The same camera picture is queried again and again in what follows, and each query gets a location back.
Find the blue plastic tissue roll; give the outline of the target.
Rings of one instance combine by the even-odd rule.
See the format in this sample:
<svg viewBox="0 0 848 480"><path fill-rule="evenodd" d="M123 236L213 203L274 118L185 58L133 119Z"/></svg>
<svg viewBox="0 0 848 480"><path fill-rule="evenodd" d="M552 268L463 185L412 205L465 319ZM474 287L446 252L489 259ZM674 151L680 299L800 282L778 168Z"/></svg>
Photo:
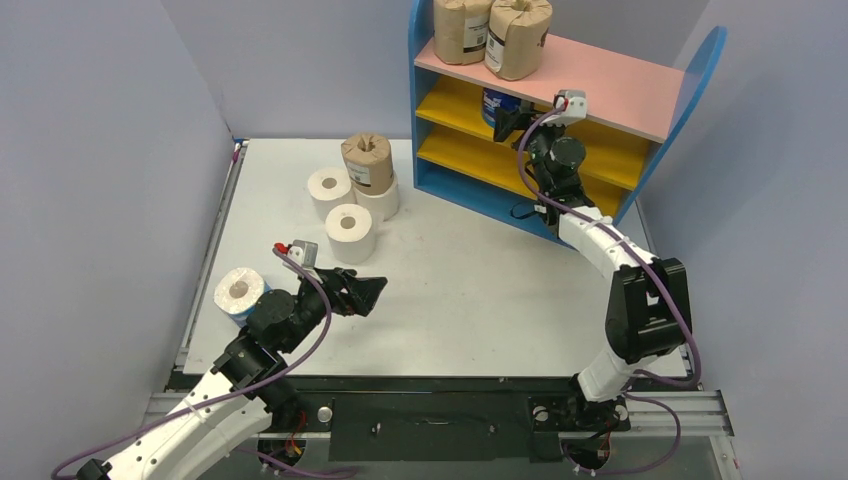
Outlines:
<svg viewBox="0 0 848 480"><path fill-rule="evenodd" d="M525 101L519 97L498 90L484 88L482 90L482 118L487 125L495 128L500 110L506 115L512 115L524 103Z"/></svg>

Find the brown roll cloud logo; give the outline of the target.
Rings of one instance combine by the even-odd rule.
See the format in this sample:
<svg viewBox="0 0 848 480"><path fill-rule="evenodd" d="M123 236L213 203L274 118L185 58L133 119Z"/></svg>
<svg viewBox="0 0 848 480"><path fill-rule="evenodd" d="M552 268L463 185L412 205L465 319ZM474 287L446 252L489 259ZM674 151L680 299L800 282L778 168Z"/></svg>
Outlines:
<svg viewBox="0 0 848 480"><path fill-rule="evenodd" d="M484 57L488 70L507 81L534 73L542 62L552 16L553 7L546 0L495 1Z"/></svg>

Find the brown roll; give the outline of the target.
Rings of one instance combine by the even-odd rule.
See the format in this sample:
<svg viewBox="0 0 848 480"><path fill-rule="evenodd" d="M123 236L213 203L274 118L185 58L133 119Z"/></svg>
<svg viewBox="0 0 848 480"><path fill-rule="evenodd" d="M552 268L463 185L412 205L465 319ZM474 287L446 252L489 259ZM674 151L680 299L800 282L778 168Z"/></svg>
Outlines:
<svg viewBox="0 0 848 480"><path fill-rule="evenodd" d="M469 65L484 59L493 1L435 0L434 50L449 65Z"/></svg>
<svg viewBox="0 0 848 480"><path fill-rule="evenodd" d="M341 155L354 187L367 195L385 193L394 180L389 140L376 133L358 133L341 144Z"/></svg>

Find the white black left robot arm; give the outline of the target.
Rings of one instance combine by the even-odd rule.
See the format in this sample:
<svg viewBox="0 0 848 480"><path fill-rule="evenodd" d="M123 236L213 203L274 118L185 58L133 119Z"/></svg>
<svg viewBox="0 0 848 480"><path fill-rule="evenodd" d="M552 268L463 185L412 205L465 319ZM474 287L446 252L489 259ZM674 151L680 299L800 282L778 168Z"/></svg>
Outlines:
<svg viewBox="0 0 848 480"><path fill-rule="evenodd" d="M388 284L344 268L298 280L296 293L271 289L258 298L245 326L177 407L110 458L89 458L75 478L196 479L251 435L291 427L299 405L285 355L333 316L367 316Z"/></svg>

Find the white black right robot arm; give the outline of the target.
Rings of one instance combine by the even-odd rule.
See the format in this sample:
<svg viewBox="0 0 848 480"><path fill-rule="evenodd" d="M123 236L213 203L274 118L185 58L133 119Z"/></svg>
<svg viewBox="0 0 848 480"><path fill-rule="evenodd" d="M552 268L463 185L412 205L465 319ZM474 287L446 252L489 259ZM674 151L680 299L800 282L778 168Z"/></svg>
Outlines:
<svg viewBox="0 0 848 480"><path fill-rule="evenodd" d="M691 354L697 352L682 263L640 248L589 199L578 175L586 149L567 136L563 108L549 113L526 107L497 108L494 141L504 142L515 132L521 137L512 146L520 178L536 198L534 215L610 285L606 342L577 375L580 390L563 402L566 418L578 427L592 425L603 415L603 401L617 398L639 377L678 388L694 387L701 373L697 357L691 359L688 380L663 377L648 369L682 345Z"/></svg>

